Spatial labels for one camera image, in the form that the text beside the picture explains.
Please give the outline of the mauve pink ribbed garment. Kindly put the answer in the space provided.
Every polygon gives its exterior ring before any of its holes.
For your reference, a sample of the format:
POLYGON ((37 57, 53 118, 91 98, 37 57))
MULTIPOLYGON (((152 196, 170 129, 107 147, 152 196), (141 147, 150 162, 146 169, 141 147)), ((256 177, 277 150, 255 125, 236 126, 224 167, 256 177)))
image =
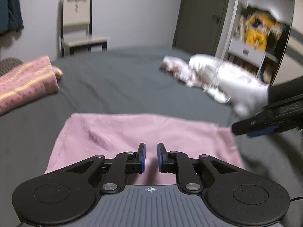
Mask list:
POLYGON ((167 151, 186 153, 190 158, 208 154, 231 165, 244 168, 229 127, 154 114, 81 114, 69 117, 50 155, 47 173, 95 155, 115 158, 119 153, 137 151, 146 145, 143 174, 129 176, 131 184, 175 184, 173 174, 158 169, 157 144, 167 151))

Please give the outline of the white pink crumpled clothes pile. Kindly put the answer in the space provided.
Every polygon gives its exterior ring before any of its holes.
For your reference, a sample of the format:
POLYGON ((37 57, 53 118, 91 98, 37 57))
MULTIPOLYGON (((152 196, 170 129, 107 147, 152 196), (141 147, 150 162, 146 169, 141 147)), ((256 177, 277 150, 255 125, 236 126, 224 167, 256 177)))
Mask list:
POLYGON ((189 62, 173 56, 165 56, 160 68, 188 87, 201 88, 218 103, 236 101, 234 90, 227 80, 235 65, 219 58, 196 54, 189 62))

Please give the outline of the right foot white sock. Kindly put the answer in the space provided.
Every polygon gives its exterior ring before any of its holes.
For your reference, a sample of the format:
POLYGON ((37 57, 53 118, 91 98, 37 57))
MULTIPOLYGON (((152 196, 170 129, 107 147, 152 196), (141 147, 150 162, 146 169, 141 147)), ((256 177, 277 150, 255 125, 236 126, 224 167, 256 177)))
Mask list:
POLYGON ((252 117, 269 103, 269 85, 260 82, 242 67, 206 54, 190 58, 190 67, 205 82, 227 95, 235 114, 243 119, 252 117))

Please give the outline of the dark grey bed sheet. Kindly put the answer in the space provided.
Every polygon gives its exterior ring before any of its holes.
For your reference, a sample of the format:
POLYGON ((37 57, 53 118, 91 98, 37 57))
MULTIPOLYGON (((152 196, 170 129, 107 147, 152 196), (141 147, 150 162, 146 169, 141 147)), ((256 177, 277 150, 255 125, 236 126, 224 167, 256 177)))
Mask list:
POLYGON ((64 73, 59 93, 1 117, 1 226, 19 224, 12 192, 45 172, 54 142, 74 112, 153 113, 221 126, 234 122, 230 107, 161 72, 166 55, 190 58, 175 49, 140 47, 78 53, 53 61, 64 73))

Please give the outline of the white storage shelf unit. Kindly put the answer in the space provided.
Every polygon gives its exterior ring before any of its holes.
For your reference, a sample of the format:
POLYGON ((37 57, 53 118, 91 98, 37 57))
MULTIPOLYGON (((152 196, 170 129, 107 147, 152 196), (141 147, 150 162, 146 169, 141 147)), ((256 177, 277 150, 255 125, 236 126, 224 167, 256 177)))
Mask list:
POLYGON ((228 0, 215 56, 274 85, 302 74, 295 38, 300 0, 228 0))

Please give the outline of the dark grey door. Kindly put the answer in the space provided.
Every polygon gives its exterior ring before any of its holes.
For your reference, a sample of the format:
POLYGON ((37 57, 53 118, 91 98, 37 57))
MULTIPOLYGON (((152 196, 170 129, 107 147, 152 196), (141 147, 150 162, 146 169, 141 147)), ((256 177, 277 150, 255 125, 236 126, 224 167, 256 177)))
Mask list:
POLYGON ((229 0, 181 0, 173 47, 215 55, 229 0))

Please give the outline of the pink yellow striped knit sweater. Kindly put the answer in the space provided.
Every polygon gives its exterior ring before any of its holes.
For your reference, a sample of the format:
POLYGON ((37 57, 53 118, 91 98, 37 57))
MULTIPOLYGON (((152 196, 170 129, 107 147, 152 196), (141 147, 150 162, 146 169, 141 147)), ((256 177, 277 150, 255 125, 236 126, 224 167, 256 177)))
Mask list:
POLYGON ((1 115, 59 91, 63 72, 48 56, 22 63, 1 76, 1 115))

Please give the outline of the white black wooden chair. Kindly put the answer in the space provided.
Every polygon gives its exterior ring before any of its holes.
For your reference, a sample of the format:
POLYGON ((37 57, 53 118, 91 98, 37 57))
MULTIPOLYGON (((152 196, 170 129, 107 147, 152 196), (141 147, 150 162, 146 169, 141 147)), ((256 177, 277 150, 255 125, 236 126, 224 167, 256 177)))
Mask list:
POLYGON ((92 0, 60 0, 60 52, 73 55, 78 50, 91 51, 101 47, 107 51, 108 37, 92 33, 92 0), (65 37, 65 33, 84 30, 80 37, 65 37))

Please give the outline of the dark teal hanging jacket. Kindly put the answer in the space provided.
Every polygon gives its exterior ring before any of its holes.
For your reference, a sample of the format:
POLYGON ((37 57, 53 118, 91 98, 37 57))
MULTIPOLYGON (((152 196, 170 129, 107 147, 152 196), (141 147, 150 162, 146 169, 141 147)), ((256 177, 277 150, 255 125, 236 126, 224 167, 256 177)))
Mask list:
POLYGON ((1 35, 24 29, 20 0, 1 0, 1 35))

